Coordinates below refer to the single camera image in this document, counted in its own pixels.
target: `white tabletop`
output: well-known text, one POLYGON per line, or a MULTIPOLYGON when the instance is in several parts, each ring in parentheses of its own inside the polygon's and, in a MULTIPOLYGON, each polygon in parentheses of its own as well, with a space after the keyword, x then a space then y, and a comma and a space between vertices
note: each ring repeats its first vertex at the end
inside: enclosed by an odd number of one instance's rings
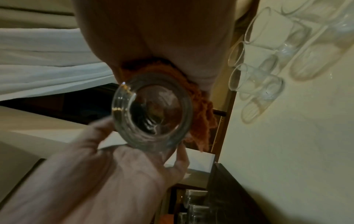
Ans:
MULTIPOLYGON (((245 62, 257 57, 246 53, 245 62)), ((291 64, 279 74, 283 93, 251 124, 241 118, 250 99, 237 94, 219 162, 274 223, 354 223, 354 48, 305 82, 290 77, 291 64)))

